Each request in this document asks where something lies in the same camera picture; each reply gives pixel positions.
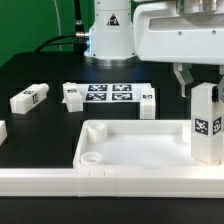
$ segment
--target black table surface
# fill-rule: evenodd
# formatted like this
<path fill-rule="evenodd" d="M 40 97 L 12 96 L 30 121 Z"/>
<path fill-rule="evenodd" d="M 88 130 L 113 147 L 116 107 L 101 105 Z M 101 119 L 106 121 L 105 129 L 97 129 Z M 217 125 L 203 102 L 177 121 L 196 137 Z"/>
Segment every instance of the black table surface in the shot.
<path fill-rule="evenodd" d="M 217 66 L 194 65 L 198 82 L 218 83 Z M 8 138 L 0 168 L 72 168 L 82 124 L 89 119 L 139 119 L 139 103 L 84 104 L 68 113 L 62 84 L 151 83 L 157 119 L 190 119 L 190 99 L 167 63 L 105 68 L 72 52 L 21 53 L 0 68 L 0 120 Z M 48 97 L 26 115 L 12 114 L 9 99 L 32 84 L 47 83 Z M 0 223 L 223 223 L 224 200 L 190 198 L 1 197 Z"/>

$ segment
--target cable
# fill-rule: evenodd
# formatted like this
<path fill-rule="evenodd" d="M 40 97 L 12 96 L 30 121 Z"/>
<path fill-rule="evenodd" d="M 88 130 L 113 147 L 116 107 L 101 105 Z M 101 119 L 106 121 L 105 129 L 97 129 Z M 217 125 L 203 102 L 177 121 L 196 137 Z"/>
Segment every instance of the cable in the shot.
<path fill-rule="evenodd" d="M 82 17 L 81 17 L 81 8 L 80 8 L 80 1 L 74 0 L 74 8 L 75 8 L 75 30 L 76 32 L 84 32 L 84 26 L 82 23 Z"/>
<path fill-rule="evenodd" d="M 54 44 L 46 44 L 46 45 L 44 45 L 44 46 L 42 46 L 41 48 L 38 48 L 38 49 L 36 49 L 36 53 L 40 53 L 41 52 L 41 50 L 43 49 L 43 48 L 45 48 L 45 47 L 50 47 L 50 46 L 58 46 L 58 45 L 60 45 L 60 46 L 62 46 L 62 45 L 74 45 L 74 44 L 86 44 L 86 42 L 71 42 L 71 43 L 54 43 Z"/>
<path fill-rule="evenodd" d="M 69 43 L 52 43 L 56 40 L 62 40 L 62 39 L 65 39 L 65 38 L 71 38 L 71 37 L 74 37 L 74 35 L 67 35 L 67 36 L 60 36 L 60 37 L 55 37 L 55 38 L 52 38 L 48 41 L 46 41 L 45 43 L 43 43 L 41 46 L 39 46 L 35 52 L 36 53 L 40 53 L 41 50 L 45 47 L 48 47 L 48 46 L 62 46 L 62 45 L 74 45 L 74 44 L 87 44 L 87 41 L 81 41 L 81 40 L 76 40 L 74 42 L 69 42 Z"/>
<path fill-rule="evenodd" d="M 57 0 L 54 0 L 54 5 L 55 5 L 57 21 L 58 21 L 58 35 L 61 36 L 61 18 L 60 18 Z"/>
<path fill-rule="evenodd" d="M 58 36 L 58 37 L 54 37 L 54 38 L 51 38 L 50 40 L 47 40 L 46 42 L 44 42 L 43 44 L 41 44 L 36 50 L 35 52 L 40 52 L 39 49 L 42 49 L 45 45 L 47 44 L 50 44 L 54 41 L 57 41 L 57 40 L 62 40 L 62 39 L 66 39 L 66 38 L 76 38 L 76 35 L 75 34 L 67 34 L 67 35 L 62 35 L 62 36 Z"/>

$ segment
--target white rectangular block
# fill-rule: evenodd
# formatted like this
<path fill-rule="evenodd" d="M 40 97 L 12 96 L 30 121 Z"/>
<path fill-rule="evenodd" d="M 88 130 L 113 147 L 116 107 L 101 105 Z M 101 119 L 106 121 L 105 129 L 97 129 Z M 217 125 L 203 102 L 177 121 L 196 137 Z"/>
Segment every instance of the white rectangular block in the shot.
<path fill-rule="evenodd" d="M 141 90 L 140 119 L 155 119 L 156 100 L 154 88 L 143 88 Z"/>
<path fill-rule="evenodd" d="M 212 89 L 216 86 L 203 83 L 192 89 L 191 154 L 207 164 L 219 161 L 223 155 L 223 103 L 212 101 Z"/>
<path fill-rule="evenodd" d="M 47 84 L 33 84 L 10 99 L 12 113 L 26 114 L 47 98 Z"/>
<path fill-rule="evenodd" d="M 63 84 L 63 93 L 69 112 L 83 111 L 83 99 L 76 83 Z"/>
<path fill-rule="evenodd" d="M 0 121 L 0 145 L 4 142 L 7 137 L 7 131 L 5 121 Z"/>

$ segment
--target white cube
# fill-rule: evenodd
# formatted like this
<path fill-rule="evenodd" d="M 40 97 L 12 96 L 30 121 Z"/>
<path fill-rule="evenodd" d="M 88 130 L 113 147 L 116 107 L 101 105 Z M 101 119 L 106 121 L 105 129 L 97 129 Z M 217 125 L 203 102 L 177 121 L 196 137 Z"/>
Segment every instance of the white cube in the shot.
<path fill-rule="evenodd" d="M 192 89 L 191 155 L 196 160 L 213 164 L 223 155 L 223 103 L 212 101 L 216 86 L 203 83 Z"/>
<path fill-rule="evenodd" d="M 76 83 L 63 84 L 63 93 L 69 112 L 83 111 L 83 99 Z"/>
<path fill-rule="evenodd" d="M 26 114 L 47 98 L 47 84 L 33 84 L 10 99 L 12 113 Z"/>
<path fill-rule="evenodd" d="M 7 131 L 5 121 L 0 121 L 0 145 L 4 142 L 7 137 Z"/>
<path fill-rule="evenodd" d="M 140 100 L 140 119 L 155 119 L 156 100 L 154 88 L 143 88 Z"/>

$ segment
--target white plastic tray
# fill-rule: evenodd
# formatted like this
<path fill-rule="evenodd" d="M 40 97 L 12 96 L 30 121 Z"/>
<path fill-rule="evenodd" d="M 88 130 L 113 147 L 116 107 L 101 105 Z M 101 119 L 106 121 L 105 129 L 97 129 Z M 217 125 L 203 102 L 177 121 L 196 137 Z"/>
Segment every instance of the white plastic tray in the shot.
<path fill-rule="evenodd" d="M 190 145 L 181 140 L 185 122 L 86 121 L 73 169 L 0 169 L 0 196 L 224 198 L 223 161 L 194 165 Z M 95 126 L 100 135 L 88 137 L 98 123 L 104 124 Z M 98 157 L 88 157 L 91 152 Z"/>

